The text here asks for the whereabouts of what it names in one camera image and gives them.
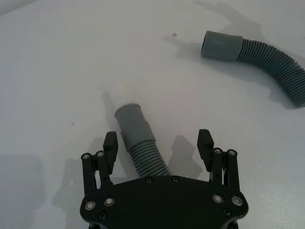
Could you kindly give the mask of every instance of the flexible plastic hose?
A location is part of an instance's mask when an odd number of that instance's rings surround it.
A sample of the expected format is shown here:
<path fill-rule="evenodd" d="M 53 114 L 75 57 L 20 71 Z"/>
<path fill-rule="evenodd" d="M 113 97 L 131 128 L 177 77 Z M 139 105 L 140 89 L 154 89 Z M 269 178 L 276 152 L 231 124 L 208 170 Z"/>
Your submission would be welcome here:
<path fill-rule="evenodd" d="M 253 64 L 270 73 L 298 107 L 305 106 L 305 70 L 286 53 L 263 42 L 207 31 L 202 56 Z"/>
<path fill-rule="evenodd" d="M 116 111 L 115 117 L 121 128 L 126 151 L 130 153 L 139 176 L 170 175 L 141 107 L 138 104 L 125 105 Z"/>

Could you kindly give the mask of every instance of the white table surface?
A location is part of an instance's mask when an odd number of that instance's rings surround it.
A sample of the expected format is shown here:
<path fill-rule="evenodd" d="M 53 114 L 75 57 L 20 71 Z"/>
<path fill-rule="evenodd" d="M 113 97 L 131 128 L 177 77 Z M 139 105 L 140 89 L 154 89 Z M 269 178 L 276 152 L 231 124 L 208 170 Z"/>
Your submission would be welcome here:
<path fill-rule="evenodd" d="M 198 130 L 239 152 L 241 229 L 305 224 L 305 108 L 249 65 L 203 60 L 207 30 L 305 66 L 303 0 L 39 0 L 0 17 L 0 228 L 85 229 L 80 155 L 142 106 L 174 174 L 208 179 Z M 113 181 L 137 178 L 122 140 Z"/>

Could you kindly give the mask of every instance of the gray hose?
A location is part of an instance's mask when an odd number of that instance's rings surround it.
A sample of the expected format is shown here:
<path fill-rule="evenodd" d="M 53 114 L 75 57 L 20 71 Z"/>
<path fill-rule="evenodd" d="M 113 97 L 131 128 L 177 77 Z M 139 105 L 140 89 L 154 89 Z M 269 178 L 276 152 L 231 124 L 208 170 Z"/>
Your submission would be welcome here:
<path fill-rule="evenodd" d="M 170 175 L 156 145 L 153 132 L 138 104 L 128 104 L 115 112 L 121 135 L 139 176 Z"/>
<path fill-rule="evenodd" d="M 250 63 L 270 73 L 298 107 L 305 106 L 305 71 L 286 53 L 263 42 L 207 31 L 201 55 Z"/>

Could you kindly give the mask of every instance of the screw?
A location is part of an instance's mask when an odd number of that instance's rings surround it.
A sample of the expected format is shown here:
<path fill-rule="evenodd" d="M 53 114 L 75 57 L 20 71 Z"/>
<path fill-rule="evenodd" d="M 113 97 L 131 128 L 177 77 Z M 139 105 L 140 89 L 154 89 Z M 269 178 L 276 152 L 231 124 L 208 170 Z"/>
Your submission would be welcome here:
<path fill-rule="evenodd" d="M 232 156 L 235 156 L 235 155 L 236 155 L 236 152 L 233 151 L 233 150 L 230 150 L 230 151 L 229 151 L 229 154 L 232 155 Z"/>
<path fill-rule="evenodd" d="M 243 200 L 240 197 L 237 196 L 233 196 L 232 197 L 232 202 L 237 205 L 237 206 L 241 206 L 243 205 Z"/>
<path fill-rule="evenodd" d="M 215 149 L 214 152 L 217 153 L 217 154 L 221 154 L 221 150 L 220 149 Z"/>
<path fill-rule="evenodd" d="M 104 153 L 103 153 L 103 152 L 99 152 L 99 153 L 97 154 L 97 156 L 104 156 Z"/>
<path fill-rule="evenodd" d="M 83 159 L 87 159 L 89 157 L 90 157 L 89 154 L 85 154 L 84 156 L 82 156 Z"/>
<path fill-rule="evenodd" d="M 230 215 L 231 215 L 231 212 L 230 212 L 230 210 L 229 210 L 228 208 L 224 208 L 224 209 L 223 209 L 223 214 L 224 214 L 225 216 L 230 216 Z"/>
<path fill-rule="evenodd" d="M 112 197 L 107 197 L 104 201 L 105 206 L 111 206 L 114 203 L 114 199 Z"/>
<path fill-rule="evenodd" d="M 86 210 L 92 210 L 95 207 L 95 202 L 94 201 L 88 201 L 85 205 Z"/>
<path fill-rule="evenodd" d="M 145 179 L 145 182 L 148 183 L 148 184 L 151 184 L 153 181 L 153 179 L 151 179 L 150 177 L 146 178 Z"/>
<path fill-rule="evenodd" d="M 224 199 L 220 195 L 218 195 L 218 194 L 213 195 L 213 200 L 216 203 L 222 203 L 224 201 Z"/>
<path fill-rule="evenodd" d="M 99 214 L 99 219 L 104 220 L 104 219 L 106 219 L 106 218 L 107 218 L 107 213 L 104 212 L 104 211 L 102 211 L 102 212 Z"/>
<path fill-rule="evenodd" d="M 179 182 L 179 178 L 178 178 L 178 177 L 173 177 L 173 178 L 172 178 L 172 182 L 178 183 L 178 182 Z"/>

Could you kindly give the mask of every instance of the white surface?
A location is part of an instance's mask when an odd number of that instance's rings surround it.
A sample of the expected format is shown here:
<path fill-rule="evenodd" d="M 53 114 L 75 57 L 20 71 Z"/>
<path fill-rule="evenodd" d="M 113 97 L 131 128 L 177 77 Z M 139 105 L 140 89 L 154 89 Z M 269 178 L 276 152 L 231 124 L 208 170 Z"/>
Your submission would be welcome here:
<path fill-rule="evenodd" d="M 80 155 L 118 130 L 111 99 L 121 87 L 173 173 L 208 179 L 199 128 L 239 152 L 250 206 L 241 229 L 303 228 L 305 109 L 259 69 L 199 52 L 206 30 L 221 31 L 305 66 L 304 9 L 302 0 L 40 0 L 1 16 L 0 227 L 87 228 Z M 115 183 L 137 177 L 120 147 Z"/>
<path fill-rule="evenodd" d="M 35 1 L 37 0 L 0 0 L 0 15 L 11 12 Z"/>

